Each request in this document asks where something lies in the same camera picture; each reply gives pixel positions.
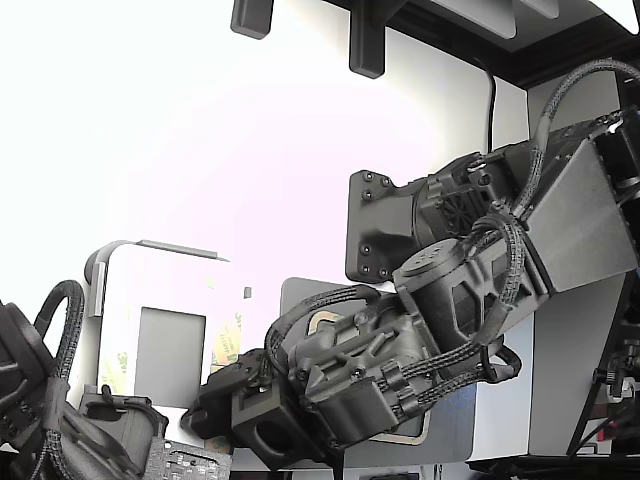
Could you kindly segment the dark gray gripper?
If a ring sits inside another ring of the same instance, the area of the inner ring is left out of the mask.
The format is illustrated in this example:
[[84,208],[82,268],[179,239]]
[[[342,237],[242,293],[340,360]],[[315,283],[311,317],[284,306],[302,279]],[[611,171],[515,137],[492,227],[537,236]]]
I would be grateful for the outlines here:
[[272,324],[256,377],[232,401],[196,399],[180,427],[203,440],[234,434],[271,470],[303,460],[341,469],[345,449],[422,415],[430,376],[406,369],[436,350],[397,294],[317,294]]

